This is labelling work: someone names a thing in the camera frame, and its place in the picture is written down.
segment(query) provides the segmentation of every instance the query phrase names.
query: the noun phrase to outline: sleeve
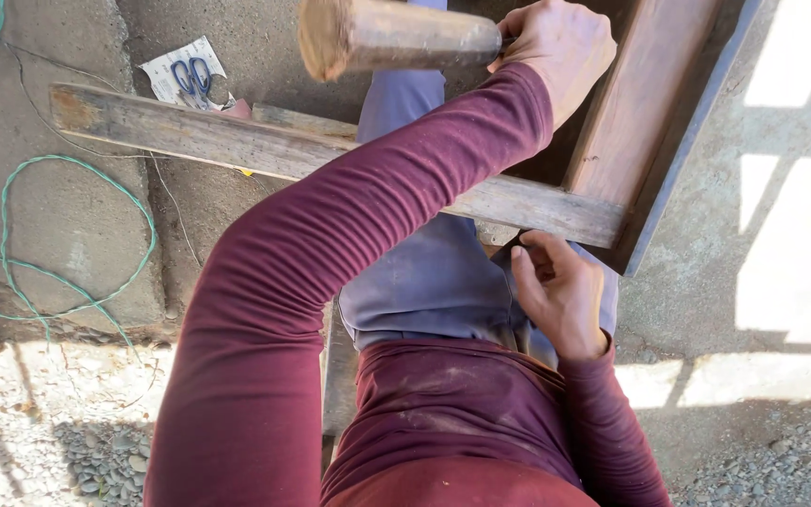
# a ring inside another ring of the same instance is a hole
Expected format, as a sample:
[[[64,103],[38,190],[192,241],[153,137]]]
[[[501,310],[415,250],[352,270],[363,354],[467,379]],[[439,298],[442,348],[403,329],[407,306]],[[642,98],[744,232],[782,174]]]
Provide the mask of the sleeve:
[[[145,503],[318,504],[323,305],[484,178],[551,139],[524,64],[328,163],[243,214],[186,312]]]
[[[615,378],[614,347],[594,361],[559,361],[571,458],[586,493],[604,507],[670,507],[650,444]]]

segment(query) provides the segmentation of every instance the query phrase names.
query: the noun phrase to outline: scissors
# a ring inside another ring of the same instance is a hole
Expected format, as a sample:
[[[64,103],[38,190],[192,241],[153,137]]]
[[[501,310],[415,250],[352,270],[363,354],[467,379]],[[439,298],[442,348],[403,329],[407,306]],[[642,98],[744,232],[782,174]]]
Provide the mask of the scissors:
[[[212,72],[205,60],[193,57],[189,59],[189,67],[182,60],[175,61],[171,64],[171,74],[174,75],[174,81],[180,85],[180,89],[194,99],[197,99],[197,96],[202,96],[202,101],[207,103],[206,95],[212,87]]]

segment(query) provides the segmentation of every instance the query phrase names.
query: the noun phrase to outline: right hand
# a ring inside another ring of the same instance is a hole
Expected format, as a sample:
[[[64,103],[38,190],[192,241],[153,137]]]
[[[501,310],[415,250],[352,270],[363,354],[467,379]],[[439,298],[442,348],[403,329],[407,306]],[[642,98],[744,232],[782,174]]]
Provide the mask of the right hand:
[[[581,258],[564,239],[544,231],[524,233],[521,242],[528,249],[512,247],[512,274],[524,313],[560,358],[600,357],[608,347],[599,328],[603,269]]]
[[[572,113],[615,58],[609,18],[564,0],[540,0],[515,9],[497,25],[503,39],[518,39],[490,64],[526,63],[550,92],[552,128]]]

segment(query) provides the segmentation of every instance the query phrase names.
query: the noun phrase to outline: wooden mallet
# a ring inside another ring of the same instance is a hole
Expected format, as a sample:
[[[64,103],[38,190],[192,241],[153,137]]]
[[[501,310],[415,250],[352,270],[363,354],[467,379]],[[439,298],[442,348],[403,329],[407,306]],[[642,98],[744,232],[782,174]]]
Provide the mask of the wooden mallet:
[[[503,44],[481,16],[390,0],[302,0],[299,51],[319,81],[344,70],[487,65]]]

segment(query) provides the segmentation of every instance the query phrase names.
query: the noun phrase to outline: blue pants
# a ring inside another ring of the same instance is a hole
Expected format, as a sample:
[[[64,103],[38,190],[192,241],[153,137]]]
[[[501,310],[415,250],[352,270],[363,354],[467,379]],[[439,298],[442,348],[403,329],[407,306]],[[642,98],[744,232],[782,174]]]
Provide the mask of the blue pants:
[[[446,0],[410,0],[446,9]],[[371,79],[356,140],[367,143],[444,102],[438,70],[379,70]],[[580,255],[597,261],[577,244]],[[614,333],[618,275],[603,266],[600,327]],[[474,220],[439,213],[384,253],[340,292],[355,348],[404,338],[475,338],[527,353],[555,369],[552,344],[515,298],[509,252],[488,259]]]

